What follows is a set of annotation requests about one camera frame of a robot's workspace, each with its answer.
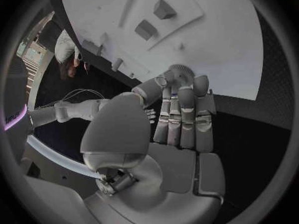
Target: dark background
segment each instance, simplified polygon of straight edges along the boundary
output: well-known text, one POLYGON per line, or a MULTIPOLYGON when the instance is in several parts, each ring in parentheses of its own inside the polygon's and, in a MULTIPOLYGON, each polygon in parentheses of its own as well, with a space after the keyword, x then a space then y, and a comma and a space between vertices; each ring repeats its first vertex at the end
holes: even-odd
MULTIPOLYGON (((0 0, 1 26, 5 25, 21 1, 0 0)), ((295 27, 298 28, 299 0, 277 0, 277 2, 282 6, 295 27)), ((112 89, 112 92, 118 91, 122 92, 122 90, 112 89)), ((214 134, 215 151, 221 154, 227 179, 234 180, 234 182, 227 183, 231 192, 227 193, 223 211, 216 220, 216 223, 224 223, 224 221, 228 221, 234 214, 244 209, 264 189, 277 168, 277 163, 274 160, 281 159, 284 153, 290 132, 258 121, 218 113, 214 117, 214 134), (245 168, 245 170, 238 170, 236 167, 239 166, 245 168), (238 179, 230 178, 236 175, 238 175, 238 179)), ((7 218, 6 223, 35 223, 15 199, 3 176, 0 177, 0 183, 0 209, 3 220, 7 218)), ((296 209, 298 184, 299 177, 297 176, 282 201, 263 223, 274 223, 282 219, 286 220, 286 218, 289 222, 299 222, 296 209)))

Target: light strip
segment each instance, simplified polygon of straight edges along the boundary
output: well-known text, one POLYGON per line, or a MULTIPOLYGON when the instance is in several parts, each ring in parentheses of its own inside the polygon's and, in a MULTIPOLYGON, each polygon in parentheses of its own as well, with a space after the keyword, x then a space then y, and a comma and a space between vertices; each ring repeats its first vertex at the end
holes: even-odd
POLYGON ((27 143, 41 155, 66 169, 92 178, 100 179, 102 177, 100 174, 92 172, 85 164, 74 161, 49 148, 33 135, 28 136, 27 143))
POLYGON ((25 104, 23 110, 16 118, 14 118, 12 121, 10 121, 4 125, 4 130, 6 131, 9 128, 13 127, 16 123, 18 123, 25 116, 26 113, 27 113, 27 105, 25 104))

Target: dark floor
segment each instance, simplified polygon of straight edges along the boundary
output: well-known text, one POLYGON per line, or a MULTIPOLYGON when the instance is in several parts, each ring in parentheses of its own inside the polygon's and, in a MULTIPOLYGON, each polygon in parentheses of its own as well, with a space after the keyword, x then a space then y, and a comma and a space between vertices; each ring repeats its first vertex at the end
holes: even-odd
MULTIPOLYGON (((89 75, 80 67, 74 79, 61 81, 57 66, 53 59, 41 82, 37 107, 78 88, 94 89, 109 99, 130 90, 94 67, 89 75)), ((93 94, 81 94, 72 101, 96 98, 93 94)), ((160 101, 153 107, 159 113, 160 101)), ((82 119, 53 122, 37 128, 35 135, 56 151, 83 162, 80 141, 88 123, 82 119)), ((268 184, 284 154, 290 131, 220 112, 213 117, 213 128, 215 152, 223 162, 227 185, 225 203, 215 221, 221 224, 244 210, 268 184)))

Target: purple light strip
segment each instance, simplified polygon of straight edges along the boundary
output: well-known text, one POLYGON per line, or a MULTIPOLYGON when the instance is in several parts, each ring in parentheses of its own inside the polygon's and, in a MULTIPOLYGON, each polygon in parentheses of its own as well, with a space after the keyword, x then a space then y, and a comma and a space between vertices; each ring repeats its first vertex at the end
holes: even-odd
POLYGON ((27 105, 25 104, 20 115, 17 118, 13 119, 11 122, 4 125, 4 130, 6 131, 9 128, 13 127, 16 123, 18 123, 25 116, 26 113, 27 113, 27 105))

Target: person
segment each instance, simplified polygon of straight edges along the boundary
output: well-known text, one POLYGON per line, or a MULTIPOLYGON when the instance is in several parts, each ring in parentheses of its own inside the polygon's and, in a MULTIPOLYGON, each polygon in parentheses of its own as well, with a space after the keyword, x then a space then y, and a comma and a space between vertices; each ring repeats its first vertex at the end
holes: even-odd
MULTIPOLYGON (((82 56, 66 30, 59 35, 55 45, 55 58, 59 64, 60 78, 66 80, 74 78, 80 65, 82 56)), ((84 69, 88 74, 89 65, 84 62, 84 69)))

